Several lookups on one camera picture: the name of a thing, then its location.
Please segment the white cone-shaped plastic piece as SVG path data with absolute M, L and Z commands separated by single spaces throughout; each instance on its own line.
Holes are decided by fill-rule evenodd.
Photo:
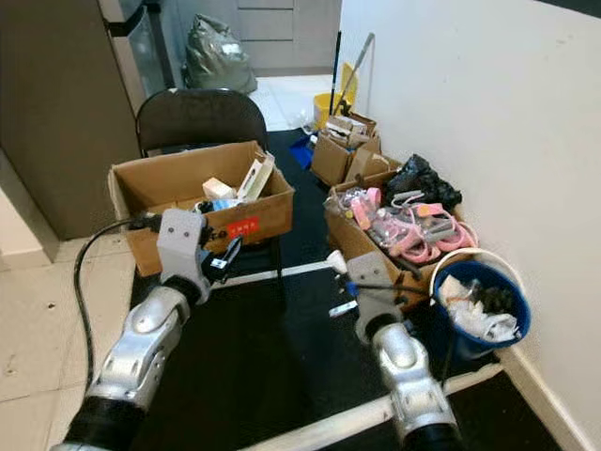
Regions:
M 348 275 L 347 259 L 340 250 L 330 252 L 325 259 L 325 262 L 339 276 Z

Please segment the grey full garbage bag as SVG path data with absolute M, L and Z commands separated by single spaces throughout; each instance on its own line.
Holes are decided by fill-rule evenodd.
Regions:
M 257 90 L 249 56 L 227 24 L 196 14 L 186 35 L 184 83 L 197 89 L 228 89 L 241 94 Z

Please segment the grey kitchen drawer unit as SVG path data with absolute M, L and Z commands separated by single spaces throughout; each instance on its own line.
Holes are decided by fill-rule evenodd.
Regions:
M 258 77 L 333 72 L 342 0 L 159 0 L 162 30 L 177 76 L 196 16 L 226 24 Z

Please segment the small open-flapped cardboard box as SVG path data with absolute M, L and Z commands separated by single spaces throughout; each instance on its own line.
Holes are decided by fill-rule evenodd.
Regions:
M 400 166 L 402 163 L 383 154 L 379 147 L 363 145 L 353 151 L 353 155 L 349 158 L 344 182 L 351 183 L 361 178 L 381 175 L 381 173 L 394 171 Z

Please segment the black floor mat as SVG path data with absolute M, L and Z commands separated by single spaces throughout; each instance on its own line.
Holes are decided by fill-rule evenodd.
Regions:
M 325 190 L 288 149 L 302 137 L 300 129 L 268 133 L 270 153 L 296 190 L 295 224 L 279 241 L 285 270 L 331 252 Z M 132 451 L 236 451 L 387 395 L 372 352 L 355 335 L 355 315 L 328 317 L 343 301 L 334 271 L 267 277 L 215 288 L 193 310 Z M 503 371 L 448 399 L 468 450 L 562 450 Z M 326 448 L 398 451 L 399 444 L 385 422 Z

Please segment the white pole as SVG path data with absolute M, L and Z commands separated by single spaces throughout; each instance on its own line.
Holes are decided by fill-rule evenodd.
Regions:
M 323 418 L 282 435 L 263 440 L 241 451 L 318 451 L 374 426 L 391 421 L 399 426 L 399 437 L 407 437 L 418 427 L 455 424 L 455 416 L 447 395 L 455 394 L 476 383 L 497 377 L 503 371 L 499 364 L 481 366 L 477 372 L 455 375 L 445 385 L 438 381 L 402 381 L 394 395 L 381 397 L 356 408 Z

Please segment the pink packet with yellow spot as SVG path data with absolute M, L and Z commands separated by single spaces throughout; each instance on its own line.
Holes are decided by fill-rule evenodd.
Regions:
M 369 229 L 377 218 L 381 192 L 377 186 L 356 188 L 347 193 L 347 207 L 357 227 Z

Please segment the black broom stick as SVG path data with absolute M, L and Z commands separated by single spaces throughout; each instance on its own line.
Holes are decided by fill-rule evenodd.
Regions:
M 342 36 L 343 31 L 336 31 L 334 51 L 333 51 L 333 65 L 331 65 L 331 87 L 330 95 L 328 95 L 327 102 L 327 114 L 326 117 L 333 117 L 334 106 L 335 106 L 335 95 L 338 91 L 338 73 L 340 69 L 340 56 L 342 56 Z

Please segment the yellow mop bucket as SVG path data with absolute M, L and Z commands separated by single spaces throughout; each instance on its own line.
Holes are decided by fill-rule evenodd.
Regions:
M 321 129 L 325 126 L 327 117 L 333 111 L 340 115 L 344 109 L 355 104 L 358 94 L 358 76 L 352 64 L 343 63 L 331 90 L 314 95 L 313 125 Z

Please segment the tall grey-brown cabinet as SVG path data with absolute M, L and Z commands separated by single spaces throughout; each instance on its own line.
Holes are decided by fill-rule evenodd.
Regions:
M 109 168 L 139 156 L 98 0 L 0 0 L 0 145 L 55 235 L 115 221 Z

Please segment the white crumpled paper trash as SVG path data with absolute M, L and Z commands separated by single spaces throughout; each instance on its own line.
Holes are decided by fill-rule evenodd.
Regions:
M 478 279 L 465 284 L 447 275 L 438 288 L 439 301 L 456 327 L 465 334 L 486 343 L 511 342 L 522 338 L 519 321 L 514 314 L 486 315 L 473 300 L 477 288 L 488 288 Z

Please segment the black plastic bag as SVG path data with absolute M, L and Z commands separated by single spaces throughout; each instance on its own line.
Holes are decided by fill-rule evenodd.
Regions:
M 463 194 L 439 176 L 424 156 L 413 154 L 402 164 L 385 184 L 385 198 L 388 201 L 408 199 L 412 192 L 420 192 L 418 199 L 425 203 L 442 205 L 447 210 L 454 210 L 463 202 Z

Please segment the black chair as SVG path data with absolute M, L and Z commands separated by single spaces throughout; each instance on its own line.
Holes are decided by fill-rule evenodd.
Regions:
M 136 117 L 142 158 L 194 146 L 256 142 L 268 146 L 261 109 L 248 95 L 229 89 L 167 89 L 151 95 Z

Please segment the black crumpled trash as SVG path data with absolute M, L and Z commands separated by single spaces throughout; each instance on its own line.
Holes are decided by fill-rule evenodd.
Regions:
M 504 287 L 477 288 L 473 300 L 481 306 L 486 315 L 514 314 L 516 295 Z

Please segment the cardboard box of white cartons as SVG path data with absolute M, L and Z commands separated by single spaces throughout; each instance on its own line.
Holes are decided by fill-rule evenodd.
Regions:
M 315 137 L 310 171 L 323 184 L 333 186 L 347 180 L 349 167 L 361 147 L 378 142 L 378 122 L 355 112 L 331 115 Z

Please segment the cardboard box of pink hangers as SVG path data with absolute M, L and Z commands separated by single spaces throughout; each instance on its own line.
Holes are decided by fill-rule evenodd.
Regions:
M 325 201 L 325 219 L 331 245 L 334 249 L 340 250 L 347 259 L 360 257 L 361 254 L 379 252 L 390 260 L 390 263 L 387 263 L 388 271 L 391 272 L 390 277 L 396 287 L 402 288 L 395 299 L 402 304 L 400 309 L 403 312 L 409 312 L 409 310 L 413 310 L 429 301 L 429 297 L 426 296 L 428 291 L 426 284 L 428 284 L 429 276 L 432 274 L 432 266 L 438 259 L 445 257 L 450 252 L 441 252 L 435 246 L 428 245 L 432 258 L 424 265 L 413 265 L 413 263 L 402 257 L 390 257 L 385 250 L 379 248 L 377 241 L 372 237 L 372 227 L 369 229 L 357 227 L 355 219 L 352 218 L 347 207 L 348 192 L 356 188 L 366 189 L 370 186 L 377 186 L 381 192 L 381 201 L 379 201 L 379 210 L 373 223 L 387 222 L 387 220 L 394 219 L 415 225 L 408 208 L 415 205 L 415 203 L 425 203 L 418 199 L 422 194 L 412 192 L 408 199 L 388 201 L 385 198 L 385 184 L 394 175 L 395 172 L 381 173 L 381 175 L 333 186 L 333 188 L 330 188 Z M 450 210 L 450 212 L 456 219 L 463 222 L 459 218 L 456 208 Z

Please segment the small white box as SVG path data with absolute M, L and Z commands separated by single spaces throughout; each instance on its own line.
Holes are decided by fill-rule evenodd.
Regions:
M 209 178 L 202 184 L 207 199 L 236 199 L 237 190 L 218 178 Z

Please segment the pink clothes hanger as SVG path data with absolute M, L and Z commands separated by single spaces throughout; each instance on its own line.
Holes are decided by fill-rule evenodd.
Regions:
M 432 258 L 419 226 L 394 219 L 377 222 L 373 223 L 372 237 L 390 257 L 402 257 L 413 265 L 424 265 Z
M 460 222 L 442 203 L 415 203 L 408 208 L 416 226 L 421 229 L 421 240 L 441 252 L 470 248 L 478 245 L 478 237 L 467 223 Z

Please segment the flat white carton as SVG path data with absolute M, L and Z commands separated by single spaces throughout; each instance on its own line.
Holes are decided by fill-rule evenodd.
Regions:
M 241 203 L 256 201 L 262 195 L 263 189 L 266 188 L 274 169 L 275 158 L 273 155 L 267 154 L 261 160 L 254 160 L 237 191 L 239 201 Z

